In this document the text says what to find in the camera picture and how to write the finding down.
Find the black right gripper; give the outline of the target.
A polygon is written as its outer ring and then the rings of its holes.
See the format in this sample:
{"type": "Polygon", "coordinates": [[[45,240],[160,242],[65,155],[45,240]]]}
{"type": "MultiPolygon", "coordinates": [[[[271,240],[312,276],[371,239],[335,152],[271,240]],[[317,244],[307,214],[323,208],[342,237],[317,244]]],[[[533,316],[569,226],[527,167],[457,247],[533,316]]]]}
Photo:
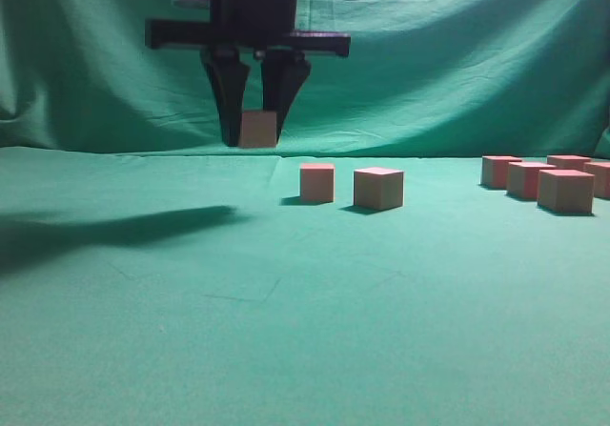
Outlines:
{"type": "MultiPolygon", "coordinates": [[[[235,46],[266,51],[261,63],[263,110],[274,112],[276,140],[312,65],[301,51],[349,55],[351,36],[343,32],[299,30],[297,0],[212,0],[203,22],[148,19],[145,44],[162,48],[235,46]]],[[[237,147],[241,134],[242,104],[250,68],[236,48],[208,47],[200,54],[218,111],[221,138],[237,147]]]]}

